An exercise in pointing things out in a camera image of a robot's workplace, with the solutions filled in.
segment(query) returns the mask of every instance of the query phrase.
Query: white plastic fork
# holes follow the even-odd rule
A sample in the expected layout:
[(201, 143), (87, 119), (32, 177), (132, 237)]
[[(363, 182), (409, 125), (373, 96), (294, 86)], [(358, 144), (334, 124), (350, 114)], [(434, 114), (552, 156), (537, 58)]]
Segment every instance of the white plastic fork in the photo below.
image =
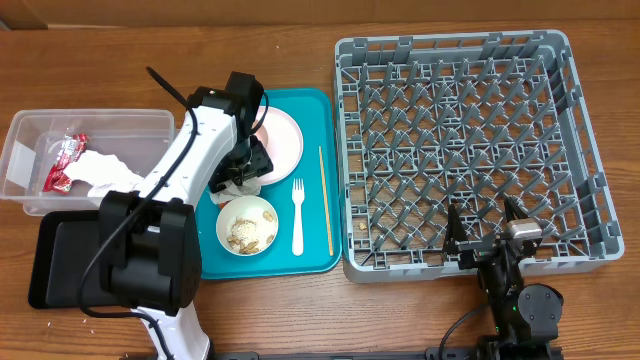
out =
[(302, 203), (304, 202), (304, 182), (302, 179), (293, 180), (293, 192), (291, 194), (296, 214), (293, 221), (293, 255), (300, 256), (304, 252), (304, 240), (302, 236)]

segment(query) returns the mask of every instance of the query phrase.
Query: wooden skewer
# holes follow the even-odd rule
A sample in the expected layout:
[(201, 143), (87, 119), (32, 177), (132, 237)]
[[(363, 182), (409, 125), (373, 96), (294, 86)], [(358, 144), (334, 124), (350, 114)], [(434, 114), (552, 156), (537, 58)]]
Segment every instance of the wooden skewer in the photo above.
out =
[(327, 218), (327, 234), (329, 235), (329, 256), (333, 256), (333, 241), (331, 240), (331, 221), (329, 220), (329, 202), (327, 201), (327, 180), (324, 177), (324, 161), (322, 160), (322, 146), (318, 146), (320, 153), (320, 173), (322, 174), (322, 194), (324, 195), (324, 215)]

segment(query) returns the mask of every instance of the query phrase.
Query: pink plate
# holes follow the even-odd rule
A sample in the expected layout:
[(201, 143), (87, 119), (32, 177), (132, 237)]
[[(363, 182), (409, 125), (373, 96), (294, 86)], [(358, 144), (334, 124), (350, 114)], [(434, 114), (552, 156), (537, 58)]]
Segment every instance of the pink plate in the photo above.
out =
[[(264, 106), (260, 106), (256, 119), (262, 117)], [(262, 128), (256, 134), (273, 162), (273, 171), (258, 178), (260, 185), (276, 183), (298, 166), (304, 149), (300, 127), (289, 114), (269, 107)]]

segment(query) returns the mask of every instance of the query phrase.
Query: white bowl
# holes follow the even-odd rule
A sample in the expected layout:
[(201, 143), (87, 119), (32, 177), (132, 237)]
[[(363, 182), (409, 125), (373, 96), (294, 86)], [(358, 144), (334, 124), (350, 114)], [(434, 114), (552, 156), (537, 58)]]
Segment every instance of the white bowl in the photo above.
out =
[[(265, 211), (268, 211), (273, 216), (273, 220), (276, 222), (276, 231), (273, 234), (274, 238), (271, 244), (268, 244), (267, 247), (254, 254), (240, 254), (233, 251), (227, 239), (231, 234), (231, 227), (233, 226), (233, 224), (235, 224), (236, 219), (252, 219), (255, 217), (262, 217), (262, 214)], [(233, 255), (253, 256), (262, 253), (271, 245), (273, 245), (278, 235), (278, 225), (278, 214), (267, 200), (257, 196), (247, 195), (230, 201), (222, 208), (220, 214), (218, 215), (218, 220), (216, 221), (216, 234), (218, 235), (218, 241), (220, 241), (222, 247), (224, 247)]]

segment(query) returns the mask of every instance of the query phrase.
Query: gray dish rack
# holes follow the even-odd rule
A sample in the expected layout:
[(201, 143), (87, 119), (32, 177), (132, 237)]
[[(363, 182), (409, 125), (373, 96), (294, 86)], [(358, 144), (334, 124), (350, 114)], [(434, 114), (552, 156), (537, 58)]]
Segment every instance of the gray dish rack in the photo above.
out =
[(563, 33), (347, 38), (335, 56), (351, 281), (468, 274), (441, 255), (447, 207), (478, 241), (503, 229), (505, 196), (543, 229), (524, 275), (586, 272), (622, 256)]

